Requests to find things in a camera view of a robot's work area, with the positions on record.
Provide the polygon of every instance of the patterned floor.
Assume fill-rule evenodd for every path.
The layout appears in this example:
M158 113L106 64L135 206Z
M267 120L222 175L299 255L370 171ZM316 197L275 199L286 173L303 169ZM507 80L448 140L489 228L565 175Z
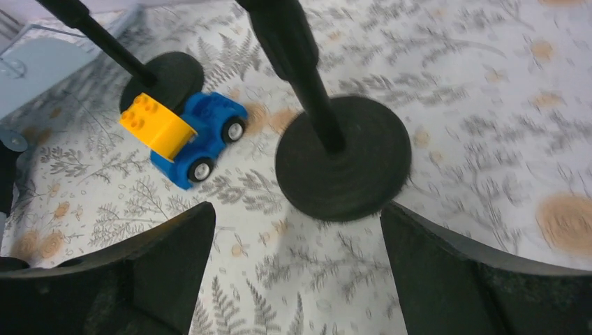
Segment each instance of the patterned floor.
M494 248L592 269L592 3L304 1L332 94L393 109L412 137L397 201ZM212 178L175 188L117 123L127 76L104 57L3 122L34 146L1 253L51 267L207 200L218 212L193 334L406 334L378 217L328 225L274 182L299 103L232 1L148 10L121 39L141 60L195 55L249 110Z

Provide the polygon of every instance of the stand base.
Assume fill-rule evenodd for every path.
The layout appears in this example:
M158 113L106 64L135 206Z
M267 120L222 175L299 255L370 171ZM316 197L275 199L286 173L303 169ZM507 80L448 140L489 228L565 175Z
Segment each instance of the stand base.
M359 96L332 98L346 149L329 156L301 113L283 134L276 175L288 201L324 221L352 221L379 212L405 184L411 143L387 107Z
M23 260L12 257L0 257L0 274L7 271L28 269L29 264Z
M152 87L146 87L132 77L121 93L120 112L127 110L136 96L146 93L180 115L189 96L203 88L203 67L197 59L184 52L161 54L146 63L146 67L156 76L158 82Z

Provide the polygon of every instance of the black metal rod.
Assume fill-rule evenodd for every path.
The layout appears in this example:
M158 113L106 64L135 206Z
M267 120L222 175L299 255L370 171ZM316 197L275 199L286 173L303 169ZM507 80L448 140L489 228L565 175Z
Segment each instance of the black metal rod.
M290 81L290 85L325 150L329 154L342 151L346 143L318 71L302 72Z
M90 10L78 0L37 0L66 26L80 30L109 57L116 61L146 87L156 84L156 76L135 58L90 15Z
M346 141L316 68L318 46L298 0L237 0L276 74L290 83L329 154Z

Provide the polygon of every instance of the blue lego base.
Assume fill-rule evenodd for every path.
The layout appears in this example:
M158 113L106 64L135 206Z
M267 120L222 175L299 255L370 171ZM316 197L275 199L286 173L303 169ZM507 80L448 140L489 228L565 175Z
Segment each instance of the blue lego base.
M216 161L226 148L222 138L226 121L232 117L246 120L247 116L243 106L221 94L215 92L193 94L187 100L180 117L198 134L181 149L173 162L154 151L150 152L150 160L175 185L188 190L193 186L188 178L193 162L200 158Z

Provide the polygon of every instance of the toy car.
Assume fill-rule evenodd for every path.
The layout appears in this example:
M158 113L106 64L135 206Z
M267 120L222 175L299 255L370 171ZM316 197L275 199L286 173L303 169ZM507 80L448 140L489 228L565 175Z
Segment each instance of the toy car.
M218 93L196 93L180 116L147 94L121 115L120 124L150 149L152 163L184 190L206 180L227 144L244 134L246 109Z

